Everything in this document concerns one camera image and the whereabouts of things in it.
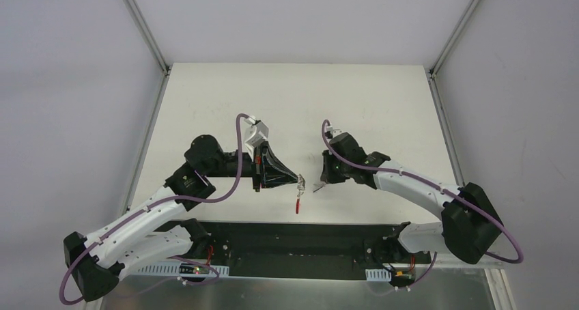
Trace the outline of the silver key with black tag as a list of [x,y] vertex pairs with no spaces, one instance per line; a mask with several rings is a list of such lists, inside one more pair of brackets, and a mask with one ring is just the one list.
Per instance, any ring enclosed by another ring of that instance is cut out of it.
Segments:
[[320,191],[320,190],[321,190],[322,188],[324,188],[325,186],[326,186],[326,184],[323,183],[323,182],[314,184],[312,193],[316,193],[316,192]]

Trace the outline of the red handled metal keyring holder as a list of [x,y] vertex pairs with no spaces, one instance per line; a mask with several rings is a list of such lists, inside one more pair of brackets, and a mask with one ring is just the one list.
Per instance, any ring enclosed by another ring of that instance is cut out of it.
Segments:
[[295,214],[299,214],[300,212],[300,200],[302,195],[305,193],[305,189],[306,189],[306,181],[301,174],[298,174]]

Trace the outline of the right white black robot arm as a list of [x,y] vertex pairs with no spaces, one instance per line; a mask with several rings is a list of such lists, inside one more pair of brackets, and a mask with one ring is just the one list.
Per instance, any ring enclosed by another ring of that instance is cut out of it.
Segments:
[[384,244],[396,262],[418,252],[444,252],[477,264],[503,234],[505,226],[479,185],[435,182],[386,154],[367,153],[347,132],[324,131],[322,140],[326,145],[320,175],[324,184],[353,180],[401,197],[436,217],[431,223],[400,223],[386,235]]

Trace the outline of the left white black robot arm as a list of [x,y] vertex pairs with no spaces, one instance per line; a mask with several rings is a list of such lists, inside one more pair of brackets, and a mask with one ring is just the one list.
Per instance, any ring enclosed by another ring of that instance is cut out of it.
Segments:
[[215,192],[210,178],[252,180],[254,191],[302,183],[261,140],[253,153],[224,152],[212,135],[196,137],[184,154],[186,162],[139,207],[93,233],[73,232],[63,240],[68,271],[82,300],[106,296],[130,273],[174,256],[208,257],[210,235],[196,219],[188,219],[163,234],[154,231],[203,203]]

